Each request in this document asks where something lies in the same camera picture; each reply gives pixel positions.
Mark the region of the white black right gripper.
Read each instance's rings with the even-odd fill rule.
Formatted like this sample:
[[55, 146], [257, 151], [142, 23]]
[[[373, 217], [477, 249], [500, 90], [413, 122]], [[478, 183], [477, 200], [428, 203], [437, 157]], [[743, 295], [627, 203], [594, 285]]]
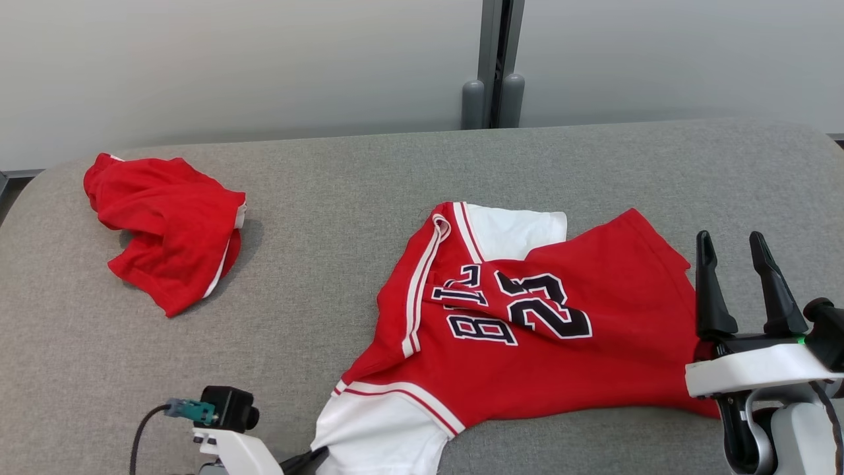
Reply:
[[761, 232], [750, 234], [754, 270], [762, 282], [765, 334], [737, 334], [717, 279], [717, 255], [707, 231], [696, 236], [696, 334], [685, 387], [692, 397], [721, 396], [812, 381], [844, 381], [805, 343], [808, 324]]

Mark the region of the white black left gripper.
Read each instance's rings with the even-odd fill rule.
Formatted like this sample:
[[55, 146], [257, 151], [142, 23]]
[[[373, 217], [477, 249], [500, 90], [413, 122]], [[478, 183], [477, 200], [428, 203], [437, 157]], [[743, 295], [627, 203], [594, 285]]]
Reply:
[[328, 456], [328, 448], [287, 458], [279, 463], [264, 442], [244, 433], [194, 427], [199, 451], [220, 460], [228, 475], [313, 475]]

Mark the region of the red white basketball jersey shirt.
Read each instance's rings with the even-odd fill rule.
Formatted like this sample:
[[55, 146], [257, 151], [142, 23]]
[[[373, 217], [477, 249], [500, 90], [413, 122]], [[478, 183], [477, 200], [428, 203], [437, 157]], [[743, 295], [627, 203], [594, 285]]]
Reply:
[[316, 475], [437, 475], [487, 420], [660, 406], [688, 394], [688, 261], [635, 208], [567, 237], [563, 212], [445, 202], [377, 295], [374, 338], [316, 421]]

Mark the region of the red shorts with white trim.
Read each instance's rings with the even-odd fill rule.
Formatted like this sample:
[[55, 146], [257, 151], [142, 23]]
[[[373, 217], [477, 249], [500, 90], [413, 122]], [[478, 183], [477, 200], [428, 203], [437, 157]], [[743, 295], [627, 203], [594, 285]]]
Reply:
[[131, 235], [109, 269], [168, 318], [207, 298], [240, 255], [247, 195], [182, 158], [101, 153], [82, 187], [100, 223]]

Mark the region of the grey rounded post cap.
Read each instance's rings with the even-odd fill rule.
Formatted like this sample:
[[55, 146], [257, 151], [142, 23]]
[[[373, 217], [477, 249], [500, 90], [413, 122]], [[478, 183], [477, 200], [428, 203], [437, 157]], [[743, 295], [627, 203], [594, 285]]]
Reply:
[[501, 129], [520, 126], [524, 89], [525, 79], [518, 73], [502, 79], [498, 101], [498, 127]]
[[461, 93], [461, 130], [483, 129], [485, 126], [485, 85], [479, 79], [467, 81]]

